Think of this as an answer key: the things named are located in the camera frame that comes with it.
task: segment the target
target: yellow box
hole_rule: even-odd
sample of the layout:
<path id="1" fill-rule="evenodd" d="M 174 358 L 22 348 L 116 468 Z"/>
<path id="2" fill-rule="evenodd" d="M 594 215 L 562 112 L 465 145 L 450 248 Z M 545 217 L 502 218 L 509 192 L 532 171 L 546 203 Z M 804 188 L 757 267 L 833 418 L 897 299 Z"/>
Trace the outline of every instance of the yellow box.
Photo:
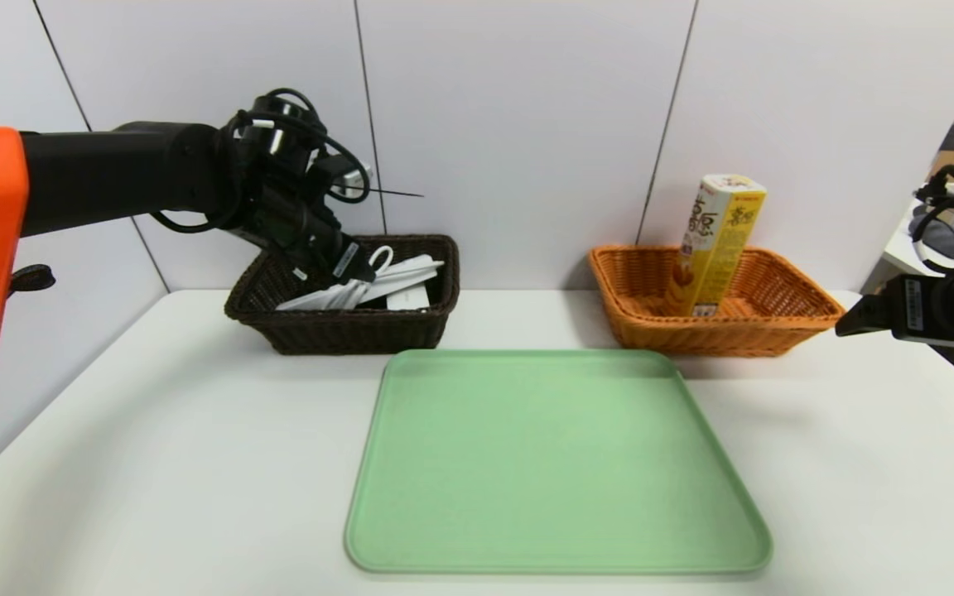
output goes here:
<path id="1" fill-rule="evenodd" d="M 667 315 L 711 317 L 727 293 L 768 191 L 745 176 L 701 178 L 667 293 Z"/>

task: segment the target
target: brown wicker basket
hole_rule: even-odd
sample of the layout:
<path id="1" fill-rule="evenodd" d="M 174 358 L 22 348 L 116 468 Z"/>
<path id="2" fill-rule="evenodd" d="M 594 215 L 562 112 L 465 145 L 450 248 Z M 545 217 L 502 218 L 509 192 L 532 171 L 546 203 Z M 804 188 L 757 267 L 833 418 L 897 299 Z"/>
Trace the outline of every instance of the brown wicker basket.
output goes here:
<path id="1" fill-rule="evenodd" d="M 387 244 L 394 261 L 429 254 L 443 261 L 436 278 L 428 280 L 427 310 L 275 310 L 282 302 L 330 286 L 326 280 L 301 281 L 292 267 L 263 252 L 227 299 L 227 316 L 263 333 L 280 353 L 394 354 L 410 348 L 435 348 L 447 325 L 447 315 L 459 299 L 459 249 L 446 235 L 383 235 L 357 237 L 368 252 Z"/>

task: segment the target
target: black cable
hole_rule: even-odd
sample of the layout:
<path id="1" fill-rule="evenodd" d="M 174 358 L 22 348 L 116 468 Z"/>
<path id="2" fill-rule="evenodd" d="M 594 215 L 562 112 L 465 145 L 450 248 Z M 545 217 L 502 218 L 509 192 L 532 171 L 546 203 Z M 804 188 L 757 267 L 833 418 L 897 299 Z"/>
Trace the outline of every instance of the black cable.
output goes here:
<path id="1" fill-rule="evenodd" d="M 318 112 L 315 110 L 315 105 L 311 104 L 311 100 L 308 99 L 300 91 L 295 89 L 289 89 L 288 87 L 281 87 L 279 89 L 274 89 L 268 92 L 268 95 L 292 95 L 304 105 L 307 106 L 307 109 L 310 110 L 311 116 L 315 117 L 315 121 L 321 125 L 321 121 L 318 118 Z M 219 151 L 217 152 L 226 152 L 227 155 L 227 170 L 228 175 L 231 179 L 231 185 L 234 187 L 234 195 L 236 197 L 234 201 L 234 206 L 231 206 L 230 209 L 225 210 L 222 214 L 217 216 L 215 219 L 209 219 L 208 222 L 198 223 L 197 225 L 188 226 L 182 225 L 182 223 L 173 222 L 173 220 L 167 218 L 164 215 L 163 211 L 152 212 L 149 214 L 155 219 L 160 225 L 174 231 L 174 233 L 204 233 L 220 226 L 226 224 L 231 218 L 233 218 L 238 213 L 238 208 L 242 206 L 243 197 L 243 181 L 242 174 L 239 173 L 239 156 L 238 148 L 234 146 L 234 133 L 237 132 L 240 128 L 253 125 L 253 120 L 268 120 L 275 123 L 276 127 L 283 129 L 289 129 L 292 132 L 299 132 L 301 135 L 311 135 L 319 140 L 322 140 L 327 146 L 333 147 L 340 155 L 344 155 L 345 159 L 348 159 L 349 162 L 355 166 L 356 170 L 359 170 L 359 176 L 363 180 L 363 188 L 357 189 L 361 190 L 359 197 L 351 199 L 351 197 L 343 196 L 332 190 L 330 190 L 330 196 L 333 196 L 334 199 L 340 200 L 341 203 L 347 204 L 359 204 L 363 203 L 364 200 L 370 196 L 370 175 L 367 174 L 366 167 L 363 166 L 363 162 L 359 161 L 359 158 L 356 155 L 353 155 L 351 151 L 348 150 L 348 147 L 342 146 L 337 142 L 333 137 L 328 135 L 325 132 L 325 128 L 320 129 L 314 125 L 309 124 L 306 121 L 301 120 L 301 118 L 296 118 L 292 116 L 287 116 L 286 114 L 281 113 L 269 113 L 269 112 L 246 112 L 246 110 L 238 110 L 238 112 L 231 118 L 230 122 L 226 126 L 220 129 L 219 138 L 217 142 L 219 143 Z M 319 154 L 325 155 L 325 147 L 322 147 L 319 150 Z"/>
<path id="2" fill-rule="evenodd" d="M 355 191 L 361 191 L 361 190 L 363 189 L 363 186 L 341 186 L 341 188 L 344 188 L 344 189 L 352 189 L 352 190 L 355 190 Z M 400 195 L 400 196 L 416 196 L 416 197 L 419 197 L 419 199 L 425 199 L 425 195 L 424 195 L 424 194 L 417 194 L 417 193 L 412 193 L 412 192 L 387 191 L 387 190 L 385 190 L 385 189 L 370 189 L 370 192 L 379 192 L 379 193 L 382 193 L 382 194 L 397 194 L 397 195 Z"/>
<path id="3" fill-rule="evenodd" d="M 268 92 L 268 95 L 272 95 L 272 97 L 280 97 L 280 95 L 292 95 L 292 97 L 300 99 L 300 102 L 304 104 L 304 107 L 307 108 L 308 112 L 311 112 L 311 116 L 314 116 L 316 120 L 319 118 L 319 113 L 317 110 L 315 110 L 315 105 L 311 102 L 311 99 L 308 99 L 306 95 L 302 94 L 298 90 L 288 87 L 279 87 Z"/>
<path id="4" fill-rule="evenodd" d="M 173 233 L 207 233 L 209 230 L 226 224 L 228 220 L 238 213 L 238 208 L 242 206 L 243 193 L 241 174 L 238 173 L 238 148 L 234 146 L 234 132 L 238 131 L 246 122 L 246 113 L 243 110 L 239 110 L 238 113 L 230 119 L 230 122 L 219 130 L 219 138 L 216 139 L 216 141 L 220 143 L 220 147 L 217 148 L 227 152 L 227 171 L 230 176 L 231 185 L 234 187 L 235 197 L 234 204 L 232 204 L 231 208 L 224 211 L 216 219 L 209 219 L 208 222 L 198 223 L 194 226 L 185 226 L 182 225 L 182 223 L 173 222 L 173 220 L 167 218 L 167 215 L 164 215 L 163 211 L 155 211 L 149 215 L 151 215 L 157 223 L 170 229 Z"/>
<path id="5" fill-rule="evenodd" d="M 928 211 L 923 219 L 920 220 L 919 225 L 915 227 L 915 230 L 912 231 L 912 242 L 922 242 L 923 235 L 927 233 L 927 227 L 930 226 L 930 223 L 934 219 L 937 219 L 937 216 L 943 214 L 944 211 L 954 207 L 954 196 L 950 195 L 938 195 L 928 197 L 929 199 L 937 199 L 940 203 L 937 207 L 932 208 L 931 211 Z M 953 271 L 954 267 L 944 267 L 944 265 L 935 263 L 930 259 L 923 259 L 923 265 L 925 267 L 930 267 L 935 272 L 941 272 L 942 274 L 947 274 L 948 272 Z"/>
<path id="6" fill-rule="evenodd" d="M 348 199 L 348 197 L 333 193 L 334 199 L 340 200 L 341 203 L 359 204 L 363 203 L 363 201 L 370 196 L 370 175 L 367 174 L 367 169 L 363 166 L 363 162 L 359 161 L 359 158 L 353 155 L 352 152 L 348 150 L 348 147 L 342 146 L 342 144 L 335 141 L 330 135 L 326 135 L 325 132 L 319 131 L 318 128 L 311 126 L 299 118 L 283 116 L 283 114 L 280 113 L 250 112 L 247 113 L 247 116 L 253 120 L 270 120 L 283 128 L 292 129 L 293 132 L 305 132 L 308 133 L 308 135 L 315 136 L 321 139 L 322 142 L 328 144 L 328 146 L 333 147 L 341 155 L 344 155 L 345 159 L 351 161 L 352 166 L 355 166 L 355 169 L 359 170 L 359 176 L 363 178 L 363 192 L 361 192 L 356 199 Z"/>

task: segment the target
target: label sticker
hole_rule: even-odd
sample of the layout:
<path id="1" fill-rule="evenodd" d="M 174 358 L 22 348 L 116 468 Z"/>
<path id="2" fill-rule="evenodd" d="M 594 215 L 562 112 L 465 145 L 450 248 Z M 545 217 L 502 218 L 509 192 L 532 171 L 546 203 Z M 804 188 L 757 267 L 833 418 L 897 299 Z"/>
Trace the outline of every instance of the label sticker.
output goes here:
<path id="1" fill-rule="evenodd" d="M 908 311 L 908 329 L 923 331 L 923 284 L 904 280 L 904 306 Z"/>
<path id="2" fill-rule="evenodd" d="M 337 267 L 334 267 L 334 276 L 341 276 L 344 274 L 345 269 L 348 268 L 349 264 L 352 262 L 352 257 L 355 257 L 355 253 L 359 251 L 359 245 L 355 242 L 348 245 L 348 248 L 344 250 L 344 254 L 341 254 L 341 260 L 337 261 Z"/>

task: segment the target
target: green tray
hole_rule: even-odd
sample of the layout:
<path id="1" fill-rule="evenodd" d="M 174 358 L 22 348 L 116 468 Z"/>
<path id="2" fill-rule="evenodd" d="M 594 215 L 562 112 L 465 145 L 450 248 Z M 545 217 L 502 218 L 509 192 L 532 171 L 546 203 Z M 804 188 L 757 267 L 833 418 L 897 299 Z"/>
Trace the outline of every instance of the green tray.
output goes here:
<path id="1" fill-rule="evenodd" d="M 738 573 L 772 554 L 673 363 L 628 350 L 395 356 L 344 540 L 389 573 Z"/>

